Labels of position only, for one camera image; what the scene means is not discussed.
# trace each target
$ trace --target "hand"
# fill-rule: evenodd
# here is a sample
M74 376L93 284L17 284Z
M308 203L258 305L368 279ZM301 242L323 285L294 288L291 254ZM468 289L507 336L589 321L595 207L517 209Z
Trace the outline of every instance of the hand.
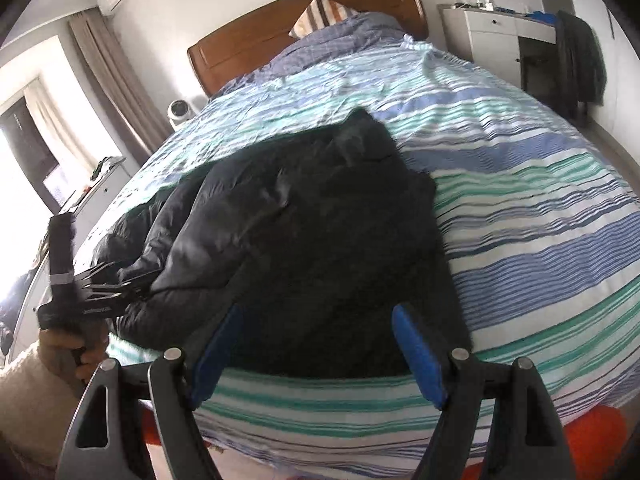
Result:
M70 386L74 380L87 383L98 365L108 357L106 349L109 344L109 329L105 321L100 321L92 330L97 332L96 344L82 354L82 364L76 367L70 350L86 346L82 336L66 330L50 328L40 330L40 360L47 370L62 378Z

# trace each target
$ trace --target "wooden headboard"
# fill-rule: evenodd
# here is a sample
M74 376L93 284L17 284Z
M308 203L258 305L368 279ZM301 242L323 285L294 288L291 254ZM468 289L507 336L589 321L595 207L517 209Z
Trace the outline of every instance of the wooden headboard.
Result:
M384 12L417 40L428 35L420 0L335 0L352 9ZM295 40L289 36L311 0L276 0L227 23L187 51L202 89L210 96L225 83L270 62Z

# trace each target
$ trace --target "floor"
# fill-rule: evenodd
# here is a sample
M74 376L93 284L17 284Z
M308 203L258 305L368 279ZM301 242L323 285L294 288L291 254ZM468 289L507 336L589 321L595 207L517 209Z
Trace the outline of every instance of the floor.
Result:
M640 166L633 161L630 155L597 124L591 123L586 127L579 128L579 130L600 150L640 196ZM640 420L640 396L623 406L622 413L630 428L629 431L631 431ZM158 480L171 480L172 476L169 473L162 449L158 446L150 446L149 451ZM233 450L225 450L223 453L212 450L210 453L220 475L225 480L287 480L291 478L290 474L279 472Z

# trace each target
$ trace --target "white door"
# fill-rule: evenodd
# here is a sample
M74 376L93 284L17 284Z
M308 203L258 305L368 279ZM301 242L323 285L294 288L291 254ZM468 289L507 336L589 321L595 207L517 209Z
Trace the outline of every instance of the white door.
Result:
M520 85L520 45L517 36L495 32L472 32L474 63L507 83Z

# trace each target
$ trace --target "person's arm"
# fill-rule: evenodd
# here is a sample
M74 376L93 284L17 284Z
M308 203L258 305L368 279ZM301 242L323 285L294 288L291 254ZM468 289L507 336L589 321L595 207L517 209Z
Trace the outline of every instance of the person's arm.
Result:
M106 326L98 348L82 355L76 378L88 381L107 357ZM82 338L59 330L43 330L9 367L0 370L0 435L14 452L27 460L55 467L66 430L78 406L60 367L61 352L82 348Z

